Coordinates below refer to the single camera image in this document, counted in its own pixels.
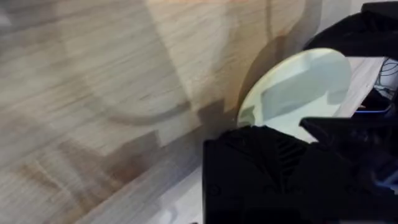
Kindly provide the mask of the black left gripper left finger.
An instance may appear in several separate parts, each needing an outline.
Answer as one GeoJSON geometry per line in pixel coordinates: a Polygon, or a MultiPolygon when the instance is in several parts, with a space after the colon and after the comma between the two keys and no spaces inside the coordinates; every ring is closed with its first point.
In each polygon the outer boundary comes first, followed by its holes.
{"type": "Polygon", "coordinates": [[[204,223],[313,223],[303,188],[291,184],[314,145],[246,126],[203,143],[204,223]]]}

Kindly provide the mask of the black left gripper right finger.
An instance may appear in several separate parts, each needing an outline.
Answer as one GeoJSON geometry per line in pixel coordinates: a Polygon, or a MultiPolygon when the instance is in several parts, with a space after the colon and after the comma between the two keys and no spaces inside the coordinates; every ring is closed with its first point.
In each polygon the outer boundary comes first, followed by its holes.
{"type": "Polygon", "coordinates": [[[396,118],[316,118],[299,126],[322,149],[349,162],[353,177],[373,192],[397,192],[396,118]]]}

